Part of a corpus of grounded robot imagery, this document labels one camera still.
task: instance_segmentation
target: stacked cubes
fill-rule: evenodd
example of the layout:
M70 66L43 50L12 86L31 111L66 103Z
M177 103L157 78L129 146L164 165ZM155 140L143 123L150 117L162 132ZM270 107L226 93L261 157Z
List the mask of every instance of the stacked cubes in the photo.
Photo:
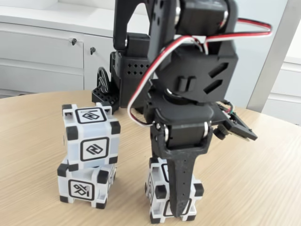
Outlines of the stacked cubes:
M169 177L167 161L161 158L150 158L150 169L145 183L145 193L150 201L150 221L153 224L164 223L166 218L173 218L169 203ZM190 199L181 215L182 221L195 219L196 200L203 197L204 188L200 180L192 175Z
M57 169L62 202L81 199L95 208L106 206L116 175L120 124L105 105L63 105L67 156Z

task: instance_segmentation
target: red and white wire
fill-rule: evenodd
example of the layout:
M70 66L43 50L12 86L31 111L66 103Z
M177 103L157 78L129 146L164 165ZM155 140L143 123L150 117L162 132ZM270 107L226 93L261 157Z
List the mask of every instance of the red and white wire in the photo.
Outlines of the red and white wire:
M265 29L265 31L259 31L259 32L235 32L235 33L228 33L228 34L218 34L213 36L208 36L204 42L204 50L205 54L209 54L208 49L208 42L217 42L217 41L230 41L230 40L236 40L241 38L255 38L263 36L269 36L272 34L272 26L270 24L266 24L263 22L255 21L255 20L249 20L244 18L238 19L239 23L249 24L252 26L257 26L260 28Z
M259 26L261 28L266 29L266 31L262 32L236 32L236 33L228 33L228 34L219 34L214 36L208 36L205 39L204 44L201 44L201 42L193 36L181 36L180 38L174 40L170 45L168 45L163 51L159 54L159 56L153 61L153 63L149 66L148 70L145 72L143 78L141 79L135 93L133 94L132 98L130 99L128 106L127 106L127 113L131 120L136 122L138 125L143 127L150 127L152 124L147 124L145 122L140 121L137 119L131 112L132 105L134 101L137 99L139 94L141 93L143 87L149 80L150 76L155 72L155 70L158 68L158 66L164 61L164 59L172 53L177 47L182 45L183 43L187 41L192 41L194 44L198 45L200 50L204 50L205 54L209 54L208 49L208 42L218 42L218 41L229 41L229 40L235 40L238 38L249 38L249 37L262 37L262 36L268 36L272 33L272 26L263 22L249 20L249 19L238 19L239 23L245 23L250 24L254 26Z

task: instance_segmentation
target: table surface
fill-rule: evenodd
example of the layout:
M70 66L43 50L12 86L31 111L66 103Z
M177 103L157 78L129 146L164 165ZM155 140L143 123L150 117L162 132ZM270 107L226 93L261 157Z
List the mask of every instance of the table surface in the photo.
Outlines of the table surface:
M121 124L117 176L106 209L59 201L56 170L63 148L61 105L93 106L90 91L59 92L0 100L0 221L9 226L150 225L144 183L151 156L149 129L116 113ZM237 109L259 136L213 138L198 157L194 175L204 197L195 221L169 218L165 225L301 225L301 128Z

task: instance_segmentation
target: drawer lock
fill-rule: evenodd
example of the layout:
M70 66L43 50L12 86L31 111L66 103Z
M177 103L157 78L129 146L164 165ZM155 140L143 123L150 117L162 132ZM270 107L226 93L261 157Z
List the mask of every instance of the drawer lock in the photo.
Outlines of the drawer lock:
M74 46L77 43L77 39L72 39L72 45Z
M90 52L91 52L91 55L93 55L93 54L96 52L96 49L95 49L94 47L92 47L92 48L90 49Z

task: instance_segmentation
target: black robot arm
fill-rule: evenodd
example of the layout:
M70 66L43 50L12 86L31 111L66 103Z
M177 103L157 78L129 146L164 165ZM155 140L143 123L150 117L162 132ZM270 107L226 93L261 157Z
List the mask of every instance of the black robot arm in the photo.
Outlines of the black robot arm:
M131 15L143 2L150 34L127 33ZM112 80L99 70L93 102L108 102L113 111L127 107L143 75L175 35L226 37L234 33L237 15L234 0L116 0ZM227 104L224 98L238 61L234 42L208 42L203 50L193 44L175 49L156 68L158 79L150 77L133 104L151 125L152 157L167 160L175 217L187 206L195 160L207 153L213 134L219 139L228 134L257 138L235 112L217 103Z

